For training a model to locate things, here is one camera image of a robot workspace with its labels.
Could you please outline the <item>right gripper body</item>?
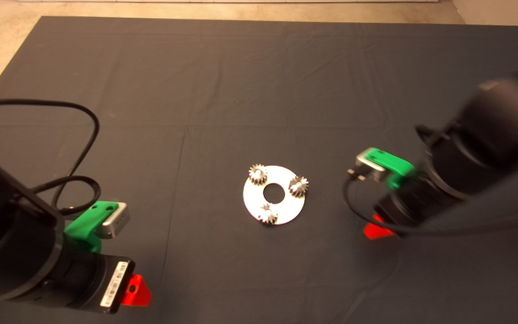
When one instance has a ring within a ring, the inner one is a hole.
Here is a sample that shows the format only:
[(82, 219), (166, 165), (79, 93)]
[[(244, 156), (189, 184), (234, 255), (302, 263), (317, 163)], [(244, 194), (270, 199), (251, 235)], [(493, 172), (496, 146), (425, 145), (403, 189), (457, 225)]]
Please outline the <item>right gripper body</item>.
[(409, 178), (382, 197), (374, 211), (387, 224), (415, 228), (455, 205), (455, 197), (429, 178)]

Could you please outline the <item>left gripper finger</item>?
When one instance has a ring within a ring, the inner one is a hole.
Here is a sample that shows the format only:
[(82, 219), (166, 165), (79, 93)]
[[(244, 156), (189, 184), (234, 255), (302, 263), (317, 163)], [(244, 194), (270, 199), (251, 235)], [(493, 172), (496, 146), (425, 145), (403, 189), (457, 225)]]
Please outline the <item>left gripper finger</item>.
[(122, 306), (147, 307), (152, 301), (152, 293), (146, 281), (139, 274), (131, 275), (121, 300)]

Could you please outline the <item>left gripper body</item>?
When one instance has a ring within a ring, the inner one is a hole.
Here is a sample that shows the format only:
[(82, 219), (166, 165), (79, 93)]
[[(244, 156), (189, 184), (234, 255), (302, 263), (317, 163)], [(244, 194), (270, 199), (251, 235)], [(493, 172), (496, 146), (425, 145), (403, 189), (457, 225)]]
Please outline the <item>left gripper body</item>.
[(98, 256), (90, 291), (84, 296), (84, 311), (115, 314), (119, 311), (136, 263), (125, 256)]

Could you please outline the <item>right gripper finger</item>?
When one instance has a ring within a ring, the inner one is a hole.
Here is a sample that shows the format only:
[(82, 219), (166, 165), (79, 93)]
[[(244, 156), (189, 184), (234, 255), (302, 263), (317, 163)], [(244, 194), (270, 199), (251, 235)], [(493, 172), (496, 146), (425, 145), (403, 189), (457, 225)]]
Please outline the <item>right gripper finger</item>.
[(367, 223), (362, 232), (369, 240), (377, 240), (395, 236), (395, 232), (392, 230), (377, 226), (376, 224), (372, 223)]

